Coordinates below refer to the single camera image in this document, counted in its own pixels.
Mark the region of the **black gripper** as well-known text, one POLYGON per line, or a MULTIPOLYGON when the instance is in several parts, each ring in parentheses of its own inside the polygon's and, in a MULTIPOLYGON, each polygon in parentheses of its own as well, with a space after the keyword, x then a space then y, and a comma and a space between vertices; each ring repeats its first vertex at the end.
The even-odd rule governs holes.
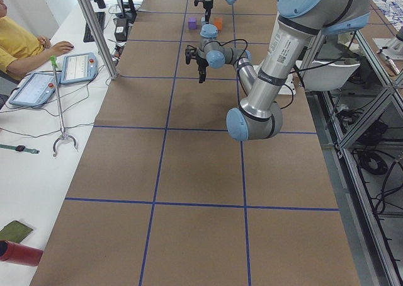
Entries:
POLYGON ((194 6, 198 6, 199 3, 203 4, 205 9, 205 23, 210 22, 210 10, 213 8, 213 0, 194 0, 194 6))
POLYGON ((205 82, 205 71, 208 66, 208 62, 205 58, 201 57, 196 47, 187 45, 185 49, 185 63, 190 65, 191 61, 195 60, 198 65, 199 83, 205 82))

